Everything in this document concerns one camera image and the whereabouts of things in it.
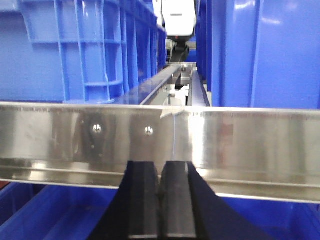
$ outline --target bolt head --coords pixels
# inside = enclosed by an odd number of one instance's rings
[[[93,132],[95,134],[100,134],[102,132],[102,127],[100,124],[93,125]]]
[[[151,126],[147,126],[145,129],[144,129],[144,133],[148,136],[151,136],[154,134],[154,129],[151,127]]]

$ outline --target metal bar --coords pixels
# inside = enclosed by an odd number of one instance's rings
[[[159,198],[164,239],[198,239],[186,162],[166,163],[162,172]]]
[[[205,87],[199,77],[197,68],[194,68],[192,72],[192,79],[189,87],[188,106],[210,106]]]
[[[197,67],[196,63],[192,62],[185,62],[181,64],[181,74],[180,77],[176,79],[175,82],[173,82],[176,85],[188,85],[190,84],[191,78],[192,78],[192,72],[193,69]]]
[[[155,97],[159,89],[176,76],[181,64],[171,64],[154,77],[118,97],[112,104],[116,105],[147,105]]]
[[[218,195],[320,202],[320,111],[0,103],[0,179],[117,187],[193,162]]]

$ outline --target conveyor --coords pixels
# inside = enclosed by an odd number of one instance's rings
[[[190,84],[191,106],[154,106],[158,96],[172,97],[165,86],[175,83]],[[194,63],[170,64],[115,104],[1,102],[0,179],[117,188],[126,169],[128,175],[129,161],[131,165],[141,162],[143,168],[149,162],[154,171],[143,175],[148,178],[158,179],[154,173],[166,172],[168,166],[187,170],[175,181],[184,179],[186,184],[181,186],[194,189],[186,204],[194,211],[206,212],[203,205],[195,204],[197,197],[204,196],[196,190],[208,191],[206,183],[216,193],[208,193],[209,199],[232,196],[320,203],[319,111],[207,105]],[[162,176],[160,185],[168,179],[169,174]],[[132,188],[138,188],[135,181]],[[171,187],[166,184],[166,191]],[[132,203],[139,205],[134,197]],[[190,239],[199,237],[203,227],[194,229]]]

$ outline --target blue plastic crate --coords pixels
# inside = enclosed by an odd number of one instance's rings
[[[0,191],[0,226],[41,191],[41,185],[10,183]]]
[[[0,226],[6,240],[85,240],[99,222],[116,190],[46,186]],[[15,199],[24,196],[22,191]],[[320,239],[317,204],[225,198],[254,225],[277,240]],[[0,201],[4,209],[10,207]]]
[[[109,103],[157,73],[141,0],[0,2],[0,101]]]
[[[185,62],[186,63],[196,63],[197,62],[197,50],[191,49]]]
[[[319,0],[201,0],[201,7],[199,70],[214,106],[319,109]]]

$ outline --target stainless steel rail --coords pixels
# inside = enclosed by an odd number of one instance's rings
[[[181,75],[181,67],[181,63],[171,64],[154,77],[117,98],[113,104],[148,105],[163,85],[168,82],[172,83],[172,79],[177,80],[177,76]]]
[[[197,68],[192,71],[192,78],[189,88],[188,106],[210,107],[205,87],[199,77]]]
[[[320,111],[0,103],[0,179],[117,187],[191,161],[220,195],[320,202]]]

